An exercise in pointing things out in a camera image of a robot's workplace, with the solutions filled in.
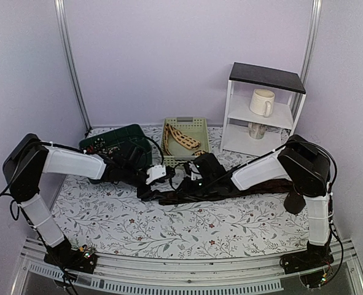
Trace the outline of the dark red patterned tie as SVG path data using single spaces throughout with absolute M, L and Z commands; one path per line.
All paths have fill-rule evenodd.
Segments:
M 166 192 L 163 197 L 159 198 L 158 203 L 163 206 L 180 205 L 193 202 L 216 202 L 256 194 L 295 193 L 294 183 L 284 178 L 264 181 L 245 190 L 239 190 L 233 184 L 230 185 L 230 183 L 225 185 L 225 187 L 210 187 L 203 192 L 187 192 L 187 189 L 184 189 L 185 187 L 186 185 L 183 184 L 182 190 L 178 192 Z

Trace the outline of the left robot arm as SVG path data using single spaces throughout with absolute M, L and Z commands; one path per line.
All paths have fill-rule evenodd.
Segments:
M 136 187 L 139 196 L 147 197 L 151 195 L 151 185 L 169 178 L 172 169 L 163 163 L 138 168 L 140 157 L 141 153 L 132 144 L 126 151 L 109 154 L 41 141 L 37 135 L 29 133 L 2 165 L 7 184 L 0 197 L 9 196 L 17 204 L 20 213 L 44 242 L 48 257 L 69 267 L 91 256 L 73 249 L 56 224 L 40 193 L 42 175 L 55 173 L 83 176 L 101 183 L 123 182 Z

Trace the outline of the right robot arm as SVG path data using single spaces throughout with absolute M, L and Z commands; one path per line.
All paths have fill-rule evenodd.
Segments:
M 323 147 L 292 135 L 280 147 L 230 170 L 214 154 L 193 161 L 200 178 L 185 177 L 176 189 L 185 202 L 221 200 L 246 194 L 276 193 L 281 181 L 290 181 L 288 212 L 294 204 L 308 212 L 309 236 L 302 262 L 315 268 L 325 260 L 331 241 L 332 187 L 338 166 Z

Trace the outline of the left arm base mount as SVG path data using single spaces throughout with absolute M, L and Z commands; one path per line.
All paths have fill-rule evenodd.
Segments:
M 49 247 L 44 262 L 62 269 L 93 274 L 97 259 L 96 250 L 93 247 L 83 245 L 73 248 L 67 240 L 56 247 Z

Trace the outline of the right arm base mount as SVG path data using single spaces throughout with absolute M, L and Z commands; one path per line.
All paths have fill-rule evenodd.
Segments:
M 279 265 L 285 274 L 290 274 L 327 266 L 333 262 L 329 246 L 314 246 L 308 243 L 306 250 L 282 255 Z

